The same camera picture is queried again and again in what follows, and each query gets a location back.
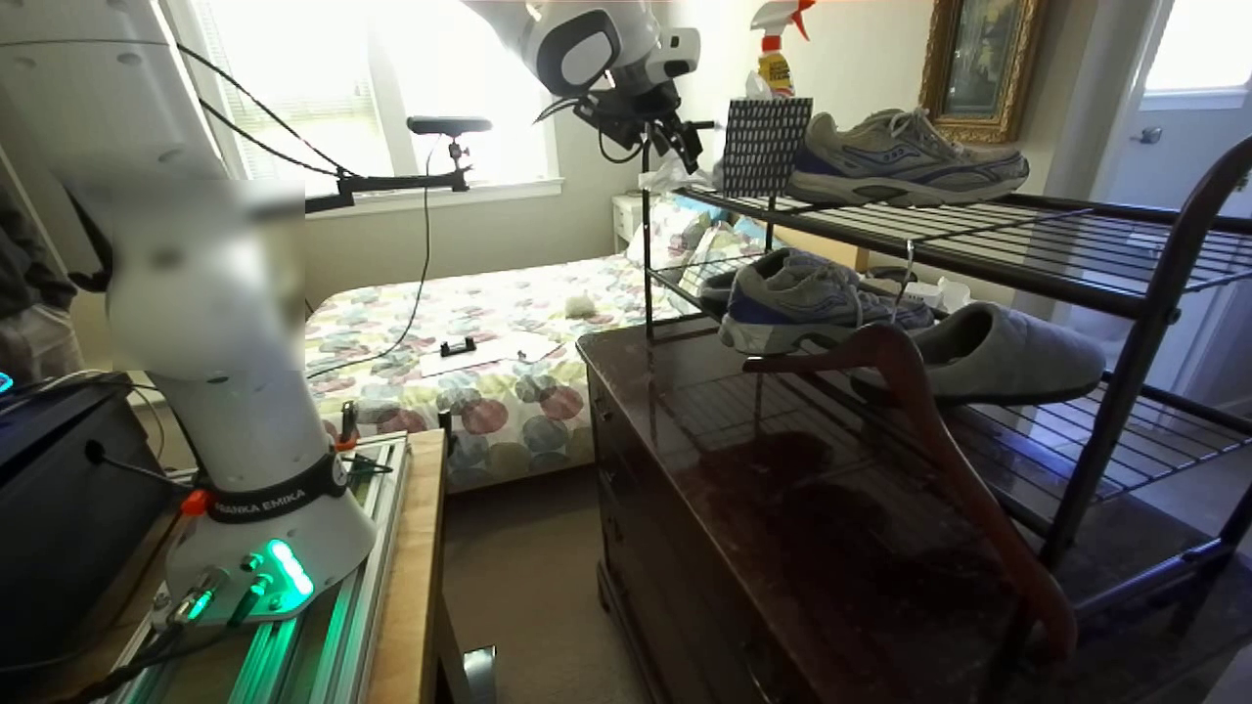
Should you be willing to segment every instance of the gray sneaker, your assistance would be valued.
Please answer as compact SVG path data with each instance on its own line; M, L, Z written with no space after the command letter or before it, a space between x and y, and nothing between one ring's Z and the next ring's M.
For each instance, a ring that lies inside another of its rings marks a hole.
M1095 339L1002 306L965 306L910 339L936 402L1057 402L1102 381ZM888 402L877 372L854 372L854 386Z
M838 345L863 326L922 330L932 320L919 298L894 300L828 259L772 251L736 276L721 339L742 355L777 355L802 339Z
M791 187L816 203L980 203L1015 193L1025 178L1015 149L953 144L922 113L881 111L847 133L816 113Z

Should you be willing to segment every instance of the dark wooden dresser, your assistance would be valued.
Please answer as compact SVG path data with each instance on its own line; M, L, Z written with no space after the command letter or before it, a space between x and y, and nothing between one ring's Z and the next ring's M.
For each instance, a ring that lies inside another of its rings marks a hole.
M1181 605L1118 612L1070 661L1049 665L1027 644L1002 659L1015 599L992 552L915 449L838 398L839 381L815 392L742 372L708 320L665 339L597 333L584 360L597 586L654 701L1134 701L1252 634L1252 581L1235 564L1181 630L1168 630ZM1143 544L1189 541L1134 500L1098 521L1112 532L1057 575L1070 592L1098 592Z

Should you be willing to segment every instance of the picture frame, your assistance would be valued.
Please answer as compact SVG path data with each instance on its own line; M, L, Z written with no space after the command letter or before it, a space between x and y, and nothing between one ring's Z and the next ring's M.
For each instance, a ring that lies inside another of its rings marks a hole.
M1019 130L1043 0L936 0L919 107L959 139L1006 144Z

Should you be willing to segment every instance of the window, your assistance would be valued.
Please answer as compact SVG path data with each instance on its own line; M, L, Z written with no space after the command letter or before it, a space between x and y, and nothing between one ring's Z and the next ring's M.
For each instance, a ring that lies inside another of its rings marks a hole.
M554 178L542 85L460 0L191 0L172 8L181 43L237 79L310 144L363 178L446 173L446 139L405 133L405 118L487 118L460 139L470 186ZM200 94L251 139L329 170L245 94L191 72ZM285 165L215 124L223 161L251 203L337 193L331 178Z
M1252 89L1252 6L1172 0L1160 49L1146 72L1146 94L1244 94Z

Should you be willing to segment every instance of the spray bottle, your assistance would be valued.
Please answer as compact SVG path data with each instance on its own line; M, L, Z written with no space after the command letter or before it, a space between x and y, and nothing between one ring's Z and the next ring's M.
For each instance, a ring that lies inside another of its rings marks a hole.
M782 57L782 33L786 25L798 27L802 40L811 40L802 11L815 8L816 0L765 0L753 16L752 27L761 33L759 36L759 58L753 58L753 89L748 94L761 94L761 100L791 100L791 66Z

